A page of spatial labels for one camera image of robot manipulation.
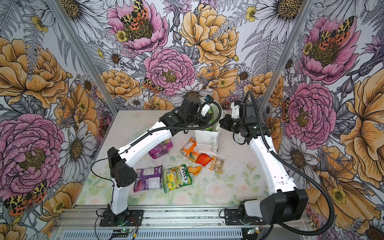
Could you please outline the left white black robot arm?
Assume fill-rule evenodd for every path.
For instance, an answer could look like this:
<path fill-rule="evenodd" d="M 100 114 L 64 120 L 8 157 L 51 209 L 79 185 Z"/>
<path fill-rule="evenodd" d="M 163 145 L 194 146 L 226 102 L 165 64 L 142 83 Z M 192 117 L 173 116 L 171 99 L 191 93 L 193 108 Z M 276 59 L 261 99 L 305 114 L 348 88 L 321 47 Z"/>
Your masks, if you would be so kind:
<path fill-rule="evenodd" d="M 129 186 L 138 175 L 133 166 L 150 150 L 179 132 L 205 130 L 215 125 L 222 116 L 222 107 L 212 96 L 185 98 L 180 107 L 165 113 L 144 134 L 133 142 L 116 149 L 108 150 L 110 175 L 113 193 L 108 211 L 119 216 L 128 210 Z"/>

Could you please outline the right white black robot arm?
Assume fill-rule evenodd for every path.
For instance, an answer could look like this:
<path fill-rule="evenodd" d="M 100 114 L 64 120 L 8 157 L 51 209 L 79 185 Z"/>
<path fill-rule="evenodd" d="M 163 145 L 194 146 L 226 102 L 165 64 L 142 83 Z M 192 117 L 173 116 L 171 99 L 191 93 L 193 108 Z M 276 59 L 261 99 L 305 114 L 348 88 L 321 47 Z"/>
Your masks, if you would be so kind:
<path fill-rule="evenodd" d="M 253 104 L 235 101 L 232 113 L 220 120 L 222 129 L 240 134 L 263 168 L 268 196 L 262 200 L 241 201 L 241 220 L 260 218 L 267 224 L 281 224 L 299 220 L 308 202 L 308 195 L 297 188 L 294 179 L 274 154 L 273 140 L 267 126 L 258 120 Z"/>

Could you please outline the purple Fox's berries candy bag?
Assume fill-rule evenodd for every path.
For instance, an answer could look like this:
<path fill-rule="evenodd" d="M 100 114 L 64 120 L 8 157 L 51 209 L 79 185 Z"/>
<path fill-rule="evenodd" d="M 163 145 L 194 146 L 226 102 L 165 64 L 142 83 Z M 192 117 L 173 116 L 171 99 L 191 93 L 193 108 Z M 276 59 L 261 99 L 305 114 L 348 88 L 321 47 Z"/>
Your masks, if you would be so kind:
<path fill-rule="evenodd" d="M 134 192 L 160 189 L 162 187 L 163 166 L 137 169 L 138 177 L 134 184 Z"/>

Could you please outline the white paper bag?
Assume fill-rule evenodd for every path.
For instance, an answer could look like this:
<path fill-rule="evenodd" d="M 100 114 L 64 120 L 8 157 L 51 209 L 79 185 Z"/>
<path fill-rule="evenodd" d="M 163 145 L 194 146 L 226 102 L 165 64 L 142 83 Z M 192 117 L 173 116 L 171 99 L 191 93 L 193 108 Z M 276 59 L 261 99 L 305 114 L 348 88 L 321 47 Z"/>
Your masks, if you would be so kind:
<path fill-rule="evenodd" d="M 222 116 L 219 118 L 219 120 L 221 120 L 225 116 L 226 112 L 222 109 L 220 110 L 220 113 L 222 114 Z M 210 156 L 217 155 L 219 151 L 221 130 L 222 128 L 220 127 L 220 123 L 217 132 L 210 132 L 206 129 L 195 130 L 197 150 L 202 154 L 207 154 Z"/>

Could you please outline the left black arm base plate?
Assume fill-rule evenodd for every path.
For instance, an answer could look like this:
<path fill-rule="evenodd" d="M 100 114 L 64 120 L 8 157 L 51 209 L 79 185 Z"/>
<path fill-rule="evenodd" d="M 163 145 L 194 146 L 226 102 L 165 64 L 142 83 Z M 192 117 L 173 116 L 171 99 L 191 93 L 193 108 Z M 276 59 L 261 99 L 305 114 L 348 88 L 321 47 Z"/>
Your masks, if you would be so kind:
<path fill-rule="evenodd" d="M 143 210 L 125 210 L 118 215 L 111 210 L 105 210 L 100 220 L 100 227 L 140 227 L 143 215 Z"/>

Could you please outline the green Lays chips bag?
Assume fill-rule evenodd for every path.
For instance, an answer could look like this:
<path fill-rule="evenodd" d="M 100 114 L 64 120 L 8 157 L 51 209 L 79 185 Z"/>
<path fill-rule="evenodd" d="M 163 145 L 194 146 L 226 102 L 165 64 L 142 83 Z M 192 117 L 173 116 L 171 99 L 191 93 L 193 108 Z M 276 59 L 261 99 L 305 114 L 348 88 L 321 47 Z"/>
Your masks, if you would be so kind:
<path fill-rule="evenodd" d="M 210 104 L 208 113 L 212 114 L 212 118 L 211 118 L 209 124 L 213 123 L 217 118 L 220 118 L 222 116 L 222 114 L 220 113 L 220 110 L 222 110 L 221 107 L 218 107 L 215 104 Z M 219 127 L 219 123 L 216 122 L 214 125 L 206 128 L 206 130 L 210 131 L 210 132 L 217 132 L 218 131 L 218 127 Z"/>

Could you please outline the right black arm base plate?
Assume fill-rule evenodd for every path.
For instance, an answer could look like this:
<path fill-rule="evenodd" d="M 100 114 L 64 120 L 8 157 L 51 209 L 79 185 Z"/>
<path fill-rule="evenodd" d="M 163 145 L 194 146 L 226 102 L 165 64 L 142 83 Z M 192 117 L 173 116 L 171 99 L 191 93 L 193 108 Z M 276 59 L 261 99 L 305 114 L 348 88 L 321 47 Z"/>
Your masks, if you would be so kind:
<path fill-rule="evenodd" d="M 219 216 L 225 220 L 226 226 L 260 226 L 262 224 L 259 217 L 250 217 L 245 211 L 239 209 L 224 208 Z"/>

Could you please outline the magenta Lot 100 candy bag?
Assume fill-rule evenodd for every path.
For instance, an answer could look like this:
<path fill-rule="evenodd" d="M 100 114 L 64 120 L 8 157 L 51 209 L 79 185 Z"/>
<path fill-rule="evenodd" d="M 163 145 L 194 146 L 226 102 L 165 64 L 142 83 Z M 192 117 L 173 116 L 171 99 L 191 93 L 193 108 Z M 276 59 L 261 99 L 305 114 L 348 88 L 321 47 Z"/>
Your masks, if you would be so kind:
<path fill-rule="evenodd" d="M 156 145 L 152 150 L 149 151 L 149 154 L 153 159 L 158 159 L 161 156 L 168 154 L 172 147 L 172 141 L 170 139 L 167 139 L 161 142 L 160 144 Z"/>

